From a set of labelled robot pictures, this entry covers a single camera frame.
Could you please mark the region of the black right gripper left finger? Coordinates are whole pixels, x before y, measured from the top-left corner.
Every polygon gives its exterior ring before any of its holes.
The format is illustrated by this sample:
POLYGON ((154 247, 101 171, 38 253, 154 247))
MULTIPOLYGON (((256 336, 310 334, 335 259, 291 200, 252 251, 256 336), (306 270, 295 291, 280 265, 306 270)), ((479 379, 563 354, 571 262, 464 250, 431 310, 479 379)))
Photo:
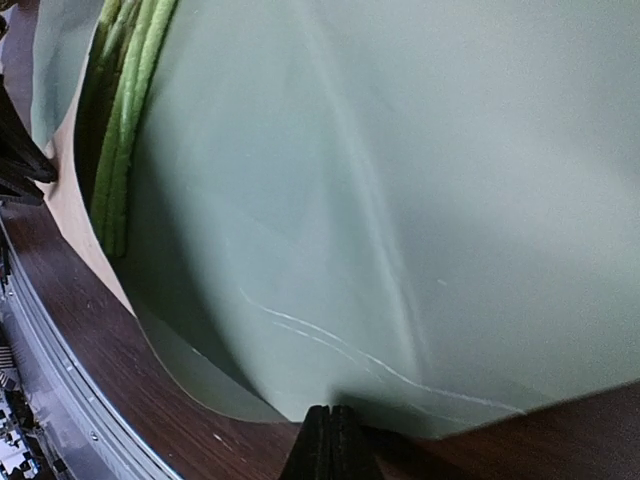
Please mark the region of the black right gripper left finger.
POLYGON ((310 407, 282 470, 282 480, 329 479, 330 440, 330 407, 310 407))

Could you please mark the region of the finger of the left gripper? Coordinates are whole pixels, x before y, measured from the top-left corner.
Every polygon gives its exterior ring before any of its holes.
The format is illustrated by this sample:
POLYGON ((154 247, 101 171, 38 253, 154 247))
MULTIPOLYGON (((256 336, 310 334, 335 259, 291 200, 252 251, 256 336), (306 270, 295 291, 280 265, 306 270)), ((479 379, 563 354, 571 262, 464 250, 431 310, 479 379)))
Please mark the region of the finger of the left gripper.
POLYGON ((1 85, 1 199, 43 200, 36 183, 57 180, 57 169, 34 143, 1 85))

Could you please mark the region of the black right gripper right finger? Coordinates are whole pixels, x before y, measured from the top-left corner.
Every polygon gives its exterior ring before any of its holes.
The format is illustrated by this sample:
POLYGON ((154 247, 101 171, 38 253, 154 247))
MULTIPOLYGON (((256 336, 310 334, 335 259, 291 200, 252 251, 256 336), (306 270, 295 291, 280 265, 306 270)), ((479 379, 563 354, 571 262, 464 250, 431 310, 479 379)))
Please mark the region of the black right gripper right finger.
POLYGON ((346 405, 336 405, 331 411, 330 459, 332 479, 384 479, 354 410, 346 405))

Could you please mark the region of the yellow fake flower stem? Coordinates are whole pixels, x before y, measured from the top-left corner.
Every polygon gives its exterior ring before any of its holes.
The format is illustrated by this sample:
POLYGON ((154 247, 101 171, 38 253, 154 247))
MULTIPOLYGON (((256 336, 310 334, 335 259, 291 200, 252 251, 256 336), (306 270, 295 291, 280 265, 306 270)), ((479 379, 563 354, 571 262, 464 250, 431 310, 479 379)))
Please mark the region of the yellow fake flower stem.
POLYGON ((102 141, 90 202, 90 220, 104 253, 126 251, 128 181, 131 157, 146 96, 175 1, 109 1, 100 24, 107 36, 98 66, 118 56, 120 68, 102 141))

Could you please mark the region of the green wrapping paper sheet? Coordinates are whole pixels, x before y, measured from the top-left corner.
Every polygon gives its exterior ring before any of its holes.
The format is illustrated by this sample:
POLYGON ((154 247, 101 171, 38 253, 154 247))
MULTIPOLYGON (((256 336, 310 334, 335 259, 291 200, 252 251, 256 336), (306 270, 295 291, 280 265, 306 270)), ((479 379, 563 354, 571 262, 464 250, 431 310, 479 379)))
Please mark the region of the green wrapping paper sheet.
MULTIPOLYGON (((43 146, 101 8, 39 7, 43 146)), ((634 382, 639 5, 181 1, 106 257, 175 381, 242 420, 351 403, 436 438, 634 382)))

